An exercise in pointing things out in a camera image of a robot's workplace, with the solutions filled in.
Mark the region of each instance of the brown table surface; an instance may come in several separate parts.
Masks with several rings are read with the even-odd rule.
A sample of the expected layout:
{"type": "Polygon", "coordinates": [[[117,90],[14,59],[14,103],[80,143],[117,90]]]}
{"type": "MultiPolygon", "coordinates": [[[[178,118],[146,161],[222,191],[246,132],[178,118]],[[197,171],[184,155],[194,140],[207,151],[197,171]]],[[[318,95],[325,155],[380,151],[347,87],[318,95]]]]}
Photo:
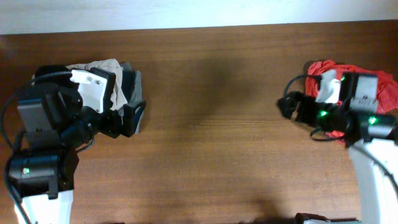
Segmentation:
{"type": "MultiPolygon", "coordinates": [[[[116,58],[142,72],[141,133],[99,134],[79,154],[71,223],[360,218],[347,150],[311,141],[275,103],[314,60],[398,74],[397,30],[381,21],[5,35],[0,100],[41,65],[116,58]]],[[[10,135],[22,127],[15,107],[10,135]]],[[[1,140],[1,167],[10,154],[1,140]]],[[[0,223],[15,223],[3,181],[0,194],[0,223]]]]}

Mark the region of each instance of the red fabric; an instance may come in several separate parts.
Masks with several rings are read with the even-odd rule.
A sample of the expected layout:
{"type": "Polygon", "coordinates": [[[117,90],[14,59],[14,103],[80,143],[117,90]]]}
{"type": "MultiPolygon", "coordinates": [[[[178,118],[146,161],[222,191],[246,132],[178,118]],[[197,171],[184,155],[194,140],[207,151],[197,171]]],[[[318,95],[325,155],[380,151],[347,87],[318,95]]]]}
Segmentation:
{"type": "MultiPolygon", "coordinates": [[[[371,73],[377,75],[379,81],[376,93],[376,99],[379,101],[377,113],[384,114],[390,110],[398,108],[398,83],[393,80],[391,74],[383,71],[366,70],[355,65],[338,65],[332,60],[313,63],[308,69],[308,74],[321,75],[322,73],[332,69],[336,70],[336,78],[339,80],[343,76],[343,72],[371,73]]],[[[305,94],[317,97],[318,84],[313,78],[306,79],[305,94]]],[[[338,137],[342,135],[343,133],[338,131],[333,131],[330,134],[332,137],[338,137]]]]}

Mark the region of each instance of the beige cloth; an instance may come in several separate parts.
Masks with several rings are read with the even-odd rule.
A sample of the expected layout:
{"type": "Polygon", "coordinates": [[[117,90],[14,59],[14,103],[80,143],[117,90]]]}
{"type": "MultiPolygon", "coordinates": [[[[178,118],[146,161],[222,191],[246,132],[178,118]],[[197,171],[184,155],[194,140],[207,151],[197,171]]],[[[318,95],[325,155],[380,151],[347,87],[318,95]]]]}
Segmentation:
{"type": "Polygon", "coordinates": [[[103,70],[116,74],[116,81],[113,87],[113,93],[111,95],[111,101],[113,103],[111,110],[120,109],[124,104],[127,103],[127,99],[122,91],[123,71],[120,67],[119,62],[116,59],[108,59],[103,61],[95,61],[88,64],[76,64],[67,66],[68,69],[77,68],[82,70],[90,70],[93,67],[102,68],[103,70]]]}

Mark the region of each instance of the white backdrop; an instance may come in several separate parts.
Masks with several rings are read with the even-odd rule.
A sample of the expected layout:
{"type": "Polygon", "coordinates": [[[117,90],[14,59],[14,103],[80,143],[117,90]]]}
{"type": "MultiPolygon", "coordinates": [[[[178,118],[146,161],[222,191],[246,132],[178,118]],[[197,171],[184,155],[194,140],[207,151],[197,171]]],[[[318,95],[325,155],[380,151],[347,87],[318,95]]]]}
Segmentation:
{"type": "Polygon", "coordinates": [[[0,0],[0,34],[398,19],[398,0],[0,0]]]}

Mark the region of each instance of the cable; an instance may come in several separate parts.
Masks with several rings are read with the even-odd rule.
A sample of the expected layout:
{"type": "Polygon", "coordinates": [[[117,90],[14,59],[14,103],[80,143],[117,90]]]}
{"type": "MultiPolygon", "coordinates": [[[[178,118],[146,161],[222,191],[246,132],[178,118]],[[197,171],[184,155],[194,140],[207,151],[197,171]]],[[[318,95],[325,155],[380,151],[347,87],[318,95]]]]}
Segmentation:
{"type": "Polygon", "coordinates": [[[383,171],[384,175],[386,175],[388,177],[388,179],[390,180],[392,187],[394,188],[394,190],[396,191],[396,197],[398,200],[398,184],[394,178],[394,174],[390,173],[389,170],[383,165],[383,163],[380,162],[380,160],[376,159],[372,154],[370,154],[368,151],[352,145],[351,146],[353,149],[357,150],[358,152],[360,152],[362,155],[368,157],[370,160],[372,160],[375,164],[377,164],[383,171]]]}
{"type": "Polygon", "coordinates": [[[15,142],[14,142],[15,147],[13,148],[14,152],[13,152],[12,156],[8,159],[8,161],[6,163],[6,168],[4,170],[4,183],[6,185],[6,188],[7,188],[8,192],[10,193],[10,196],[11,196],[12,200],[14,201],[16,207],[20,211],[23,219],[25,220],[25,222],[27,224],[31,224],[31,222],[29,220],[29,217],[27,216],[24,208],[21,205],[22,200],[20,199],[20,197],[17,197],[14,189],[12,189],[12,186],[11,186],[11,183],[10,183],[10,179],[8,177],[12,158],[14,157],[14,154],[21,149],[21,142],[22,142],[22,138],[24,137],[24,133],[25,133],[25,130],[19,132],[19,134],[16,136],[16,139],[15,139],[15,142]]]}
{"type": "Polygon", "coordinates": [[[337,140],[344,140],[344,136],[340,136],[340,137],[336,137],[336,138],[327,138],[327,139],[317,139],[317,138],[312,137],[314,134],[316,134],[320,131],[323,131],[322,128],[317,128],[317,129],[311,131],[311,133],[310,133],[311,139],[314,141],[318,141],[318,142],[331,142],[331,141],[337,141],[337,140]]]}
{"type": "Polygon", "coordinates": [[[9,104],[11,103],[12,99],[14,97],[16,97],[19,92],[26,88],[27,86],[29,86],[30,84],[32,84],[33,82],[38,82],[38,81],[42,81],[42,80],[46,80],[49,78],[53,78],[53,77],[58,77],[58,76],[64,76],[64,75],[72,75],[72,71],[64,71],[64,72],[53,72],[53,73],[49,73],[46,75],[42,75],[40,77],[36,77],[33,78],[31,80],[29,80],[27,83],[23,84],[21,87],[19,87],[17,89],[17,91],[15,91],[6,101],[6,103],[4,104],[2,110],[1,110],[1,116],[0,116],[0,127],[1,127],[1,134],[5,140],[5,142],[7,143],[7,145],[12,149],[12,143],[10,141],[10,139],[7,137],[6,134],[6,129],[4,128],[4,115],[6,114],[6,109],[9,106],[9,104]]]}
{"type": "Polygon", "coordinates": [[[85,147],[82,147],[82,148],[80,148],[80,149],[77,149],[76,152],[77,152],[77,153],[83,152],[84,150],[86,150],[86,149],[88,149],[89,147],[91,147],[93,144],[94,144],[94,136],[93,136],[93,138],[91,139],[91,142],[90,142],[89,144],[87,144],[85,147]]]}
{"type": "Polygon", "coordinates": [[[287,90],[289,90],[289,87],[291,86],[291,84],[293,84],[294,81],[298,80],[299,78],[313,78],[315,79],[318,84],[320,83],[320,81],[322,80],[322,76],[320,75],[297,75],[296,77],[294,77],[293,79],[291,79],[291,81],[288,82],[288,84],[285,87],[285,91],[284,91],[284,97],[286,97],[287,95],[287,90]]]}

